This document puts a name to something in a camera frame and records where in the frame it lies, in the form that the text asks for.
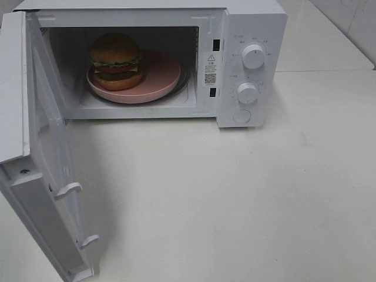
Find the white upper microwave knob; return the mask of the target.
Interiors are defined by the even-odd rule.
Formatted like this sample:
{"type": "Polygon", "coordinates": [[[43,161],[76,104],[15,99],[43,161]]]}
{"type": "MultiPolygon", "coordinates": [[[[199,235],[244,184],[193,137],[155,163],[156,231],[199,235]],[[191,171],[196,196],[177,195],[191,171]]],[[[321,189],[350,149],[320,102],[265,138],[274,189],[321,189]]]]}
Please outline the white upper microwave knob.
{"type": "Polygon", "coordinates": [[[258,43],[249,44],[241,51],[241,58],[247,69],[257,69],[265,61],[264,48],[258,43]]]}

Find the burger with lettuce and tomato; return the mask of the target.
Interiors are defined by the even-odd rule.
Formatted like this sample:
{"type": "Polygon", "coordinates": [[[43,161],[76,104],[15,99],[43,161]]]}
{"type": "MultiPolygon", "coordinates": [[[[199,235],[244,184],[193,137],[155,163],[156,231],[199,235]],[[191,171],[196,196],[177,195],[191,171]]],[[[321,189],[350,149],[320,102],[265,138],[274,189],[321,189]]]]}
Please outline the burger with lettuce and tomato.
{"type": "Polygon", "coordinates": [[[142,80],[141,50],[122,33],[106,33],[97,38],[90,47],[89,59],[94,80],[106,90],[130,89],[142,80]]]}

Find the white microwave oven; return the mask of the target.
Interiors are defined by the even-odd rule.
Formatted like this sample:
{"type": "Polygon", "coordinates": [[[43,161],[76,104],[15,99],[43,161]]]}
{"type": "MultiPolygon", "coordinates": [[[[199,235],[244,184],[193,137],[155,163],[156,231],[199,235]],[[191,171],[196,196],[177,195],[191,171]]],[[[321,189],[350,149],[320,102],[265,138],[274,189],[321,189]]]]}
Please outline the white microwave oven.
{"type": "Polygon", "coordinates": [[[277,1],[23,1],[17,11],[34,12],[49,31],[48,46],[62,88],[56,99],[67,119],[153,119],[213,117],[219,127],[256,127],[264,122],[266,104],[287,22],[277,1]],[[121,32],[142,49],[168,54],[189,74],[185,87],[140,104],[113,103],[86,83],[90,44],[104,33],[121,32]],[[241,51],[258,43],[265,61],[247,69],[241,51]],[[203,82],[203,55],[218,60],[217,85],[203,82]],[[237,87],[256,85],[258,98],[240,103],[237,87]],[[248,110],[251,119],[233,115],[248,110]]]}

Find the glass microwave turntable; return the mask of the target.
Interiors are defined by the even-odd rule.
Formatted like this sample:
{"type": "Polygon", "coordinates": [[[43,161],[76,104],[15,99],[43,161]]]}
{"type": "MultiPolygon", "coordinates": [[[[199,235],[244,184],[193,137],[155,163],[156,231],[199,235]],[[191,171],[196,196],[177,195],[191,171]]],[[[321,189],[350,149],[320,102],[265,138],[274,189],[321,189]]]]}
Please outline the glass microwave turntable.
{"type": "Polygon", "coordinates": [[[141,82],[130,89],[111,91],[102,88],[93,78],[93,71],[86,75],[91,90],[106,100],[121,104],[148,103],[169,94],[178,92],[189,80],[189,74],[185,71],[158,72],[151,69],[143,75],[141,82]]]}

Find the round white door button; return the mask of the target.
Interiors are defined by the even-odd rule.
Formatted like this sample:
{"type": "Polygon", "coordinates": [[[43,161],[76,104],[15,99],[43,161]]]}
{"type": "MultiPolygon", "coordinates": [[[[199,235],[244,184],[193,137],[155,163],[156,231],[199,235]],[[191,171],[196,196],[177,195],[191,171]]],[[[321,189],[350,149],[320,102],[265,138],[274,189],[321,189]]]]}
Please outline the round white door button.
{"type": "Polygon", "coordinates": [[[233,120],[236,123],[246,124],[251,119],[251,113],[248,110],[240,109],[233,115],[233,120]]]}

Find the white microwave knob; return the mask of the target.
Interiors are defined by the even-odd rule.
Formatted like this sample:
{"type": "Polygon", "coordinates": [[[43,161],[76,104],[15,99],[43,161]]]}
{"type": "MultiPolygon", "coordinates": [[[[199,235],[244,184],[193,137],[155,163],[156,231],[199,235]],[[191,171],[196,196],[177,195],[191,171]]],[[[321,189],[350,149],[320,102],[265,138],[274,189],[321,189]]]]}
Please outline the white microwave knob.
{"type": "Polygon", "coordinates": [[[241,58],[247,69],[257,69],[265,61],[264,48],[258,43],[249,44],[241,51],[241,58]]]}
{"type": "Polygon", "coordinates": [[[240,103],[250,104],[257,100],[258,89],[255,84],[244,82],[237,87],[237,96],[240,103]]]}

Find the white lower microwave knob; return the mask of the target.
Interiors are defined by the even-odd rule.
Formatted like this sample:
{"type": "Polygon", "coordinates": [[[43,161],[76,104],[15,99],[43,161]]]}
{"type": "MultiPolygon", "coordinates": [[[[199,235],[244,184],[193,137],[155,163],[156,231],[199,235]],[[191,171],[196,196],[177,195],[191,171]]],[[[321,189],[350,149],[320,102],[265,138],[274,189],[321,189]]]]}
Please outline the white lower microwave knob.
{"type": "Polygon", "coordinates": [[[255,84],[244,82],[237,87],[237,96],[240,103],[250,104],[257,100],[258,89],[255,84]]]}

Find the white microwave door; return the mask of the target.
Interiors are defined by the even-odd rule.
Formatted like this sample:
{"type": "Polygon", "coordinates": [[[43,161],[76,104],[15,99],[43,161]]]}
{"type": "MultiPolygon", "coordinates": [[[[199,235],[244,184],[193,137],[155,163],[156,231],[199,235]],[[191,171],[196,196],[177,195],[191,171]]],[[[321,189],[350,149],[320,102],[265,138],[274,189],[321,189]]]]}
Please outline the white microwave door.
{"type": "Polygon", "coordinates": [[[34,12],[1,26],[1,192],[63,281],[95,273],[78,182],[56,99],[61,93],[49,31],[34,12]]]}

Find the pink round plate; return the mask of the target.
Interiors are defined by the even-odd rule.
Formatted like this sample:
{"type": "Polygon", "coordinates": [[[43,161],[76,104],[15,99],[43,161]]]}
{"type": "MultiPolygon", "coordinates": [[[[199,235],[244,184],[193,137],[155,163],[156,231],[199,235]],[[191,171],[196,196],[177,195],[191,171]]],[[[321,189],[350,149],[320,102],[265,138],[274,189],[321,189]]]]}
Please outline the pink round plate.
{"type": "Polygon", "coordinates": [[[177,85],[182,69],[172,56],[144,49],[141,63],[122,73],[97,72],[86,75],[90,88],[100,97],[115,103],[146,103],[164,97],[177,85]]]}

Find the white warning label sticker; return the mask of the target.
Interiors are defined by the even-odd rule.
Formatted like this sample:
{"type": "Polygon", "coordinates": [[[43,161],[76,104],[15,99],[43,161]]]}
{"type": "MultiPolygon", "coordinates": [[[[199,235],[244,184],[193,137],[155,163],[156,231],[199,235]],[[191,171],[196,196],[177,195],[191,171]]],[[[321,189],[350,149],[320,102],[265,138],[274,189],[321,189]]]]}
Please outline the white warning label sticker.
{"type": "Polygon", "coordinates": [[[203,82],[206,86],[217,85],[218,60],[214,52],[203,55],[203,82]]]}

